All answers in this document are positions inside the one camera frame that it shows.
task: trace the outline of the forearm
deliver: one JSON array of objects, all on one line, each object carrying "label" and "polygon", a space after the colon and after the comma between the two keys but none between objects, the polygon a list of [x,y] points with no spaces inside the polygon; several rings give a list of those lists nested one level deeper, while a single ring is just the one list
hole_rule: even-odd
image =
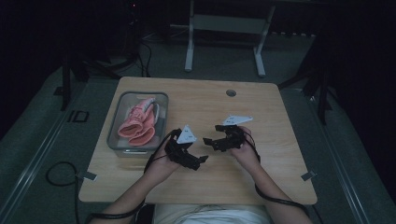
[{"label": "forearm", "polygon": [[[256,186],[265,195],[271,198],[291,201],[290,197],[274,182],[274,180],[265,172],[264,169],[258,168],[252,175]],[[305,212],[292,205],[274,203],[265,200],[265,206],[272,220],[278,223],[312,223]]]},{"label": "forearm", "polygon": [[[149,192],[157,185],[158,183],[149,178],[146,175],[140,177],[131,187],[129,187],[114,203],[112,203],[109,207],[107,207],[102,213],[103,214],[123,214],[127,212],[131,212],[134,210],[139,204],[143,202]],[[130,223],[131,217],[123,218],[123,219],[100,219],[96,218],[91,223],[99,224],[99,223]]]}]

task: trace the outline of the person's left hand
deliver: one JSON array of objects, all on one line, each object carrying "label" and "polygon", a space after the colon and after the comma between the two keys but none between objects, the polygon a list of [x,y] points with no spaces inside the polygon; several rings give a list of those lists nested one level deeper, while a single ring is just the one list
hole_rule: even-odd
[{"label": "person's left hand", "polygon": [[155,185],[162,183],[178,167],[180,167],[180,164],[171,161],[169,157],[166,156],[164,149],[166,144],[167,142],[164,143],[163,146],[157,151],[157,153],[154,155],[154,160],[144,173],[146,177],[149,177],[155,182]]}]

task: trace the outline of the gray floor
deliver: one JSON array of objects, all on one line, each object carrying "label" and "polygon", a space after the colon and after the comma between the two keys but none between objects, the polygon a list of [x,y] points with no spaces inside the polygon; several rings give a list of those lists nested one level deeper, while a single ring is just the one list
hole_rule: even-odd
[{"label": "gray floor", "polygon": [[[256,74],[252,49],[197,39],[193,69],[184,72],[186,36],[163,42],[156,35],[145,40],[151,48],[149,72],[153,77],[270,82],[292,77],[313,38],[270,35],[262,54],[267,76]],[[149,50],[141,47],[144,62]],[[138,64],[122,69],[122,76],[140,76]],[[74,223],[74,188],[56,188],[45,174],[52,164],[70,161],[87,169],[117,81],[92,71],[88,83],[73,82],[73,102],[60,111],[62,99],[53,91],[62,83],[61,70],[51,75],[21,118],[0,143],[0,223]],[[327,125],[318,122],[316,102],[301,94],[305,80],[281,91],[285,107],[318,195],[315,207],[324,223],[395,223],[396,209],[382,186],[346,113],[334,99],[326,112]],[[67,122],[71,112],[89,111],[86,123]],[[73,181],[62,167],[55,177]],[[78,203],[80,220],[106,203]],[[314,223],[320,223],[308,206]]]}]

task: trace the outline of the hand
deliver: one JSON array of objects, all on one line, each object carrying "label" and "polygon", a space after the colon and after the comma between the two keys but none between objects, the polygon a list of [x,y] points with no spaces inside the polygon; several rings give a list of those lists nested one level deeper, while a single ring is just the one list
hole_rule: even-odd
[{"label": "hand", "polygon": [[162,183],[165,179],[167,179],[178,167],[180,164],[175,163],[166,156],[165,146],[167,142],[163,144],[163,146],[155,153],[154,160],[151,165],[148,167],[147,171],[144,173],[144,176],[149,177],[152,181],[155,182],[155,185]]},{"label": "hand", "polygon": [[262,166],[257,159],[255,149],[251,147],[253,145],[253,140],[251,139],[251,130],[246,127],[239,126],[245,133],[245,138],[247,139],[241,148],[231,148],[231,154],[236,158],[236,160],[244,167],[251,175],[254,175]]}]

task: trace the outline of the person's right hand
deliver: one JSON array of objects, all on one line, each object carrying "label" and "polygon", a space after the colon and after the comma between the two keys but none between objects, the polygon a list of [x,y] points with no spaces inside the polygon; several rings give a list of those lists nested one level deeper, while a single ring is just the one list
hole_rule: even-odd
[{"label": "person's right hand", "polygon": [[254,175],[262,169],[262,166],[257,159],[255,149],[251,147],[251,145],[253,145],[253,141],[250,138],[251,130],[243,126],[239,126],[239,128],[245,132],[245,138],[247,140],[242,144],[241,148],[231,148],[230,152],[242,167],[245,168],[245,170],[247,170],[251,175]]}]

